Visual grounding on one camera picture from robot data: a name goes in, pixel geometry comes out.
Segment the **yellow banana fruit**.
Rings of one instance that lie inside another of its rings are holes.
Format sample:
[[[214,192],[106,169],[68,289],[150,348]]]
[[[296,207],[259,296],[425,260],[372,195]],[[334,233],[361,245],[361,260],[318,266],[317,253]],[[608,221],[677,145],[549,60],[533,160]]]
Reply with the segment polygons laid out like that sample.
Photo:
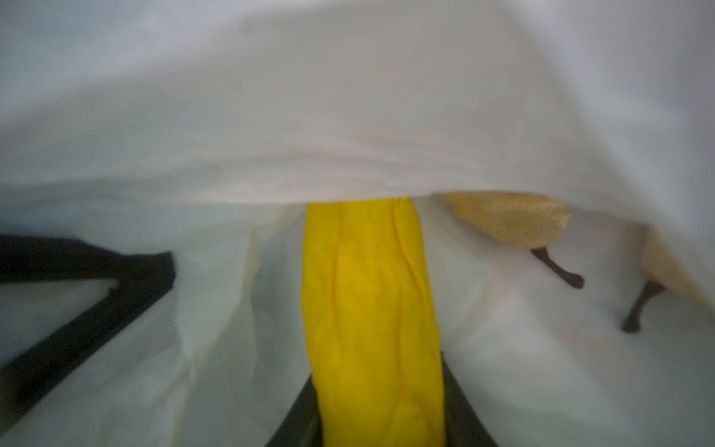
[[[439,328],[411,199],[309,205],[301,302],[326,445],[447,443]]]

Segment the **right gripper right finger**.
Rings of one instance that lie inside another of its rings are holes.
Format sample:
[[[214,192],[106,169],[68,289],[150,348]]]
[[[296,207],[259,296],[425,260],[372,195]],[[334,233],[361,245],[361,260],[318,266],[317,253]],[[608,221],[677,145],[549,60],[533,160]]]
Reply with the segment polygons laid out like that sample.
[[[444,358],[441,364],[447,446],[497,447],[498,444],[480,421]]]

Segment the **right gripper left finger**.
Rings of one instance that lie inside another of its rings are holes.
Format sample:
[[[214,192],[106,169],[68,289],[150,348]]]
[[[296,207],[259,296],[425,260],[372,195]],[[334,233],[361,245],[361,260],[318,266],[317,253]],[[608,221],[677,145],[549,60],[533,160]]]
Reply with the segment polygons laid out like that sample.
[[[322,447],[323,432],[318,395],[312,376],[306,380],[286,417],[266,447]]]

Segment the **beige round pear fruit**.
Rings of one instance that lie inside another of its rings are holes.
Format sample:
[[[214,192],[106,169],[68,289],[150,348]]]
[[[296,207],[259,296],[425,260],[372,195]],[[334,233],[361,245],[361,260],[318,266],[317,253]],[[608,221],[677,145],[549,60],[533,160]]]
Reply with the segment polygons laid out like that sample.
[[[478,231],[513,247],[530,251],[534,257],[575,289],[584,278],[555,262],[549,245],[568,227],[573,212],[564,202],[532,193],[505,191],[454,192],[442,194],[456,217]]]

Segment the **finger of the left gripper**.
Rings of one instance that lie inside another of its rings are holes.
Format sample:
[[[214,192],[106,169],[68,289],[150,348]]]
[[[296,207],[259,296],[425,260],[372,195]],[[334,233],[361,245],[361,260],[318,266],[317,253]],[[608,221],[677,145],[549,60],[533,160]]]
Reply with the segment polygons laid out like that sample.
[[[4,235],[1,282],[113,279],[93,307],[1,368],[1,431],[7,433],[54,387],[172,290],[169,251],[120,254],[80,240]]]

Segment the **translucent white plastic bag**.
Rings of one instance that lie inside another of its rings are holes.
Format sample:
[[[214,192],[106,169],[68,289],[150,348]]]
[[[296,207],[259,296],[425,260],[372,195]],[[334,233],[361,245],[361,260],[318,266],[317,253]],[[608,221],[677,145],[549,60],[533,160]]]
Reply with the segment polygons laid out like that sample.
[[[530,251],[442,194],[554,197]],[[412,197],[501,446],[711,446],[714,304],[638,335],[644,227],[714,289],[711,1],[5,1],[1,228],[172,251],[174,289],[5,446],[262,446],[309,374],[305,204]]]

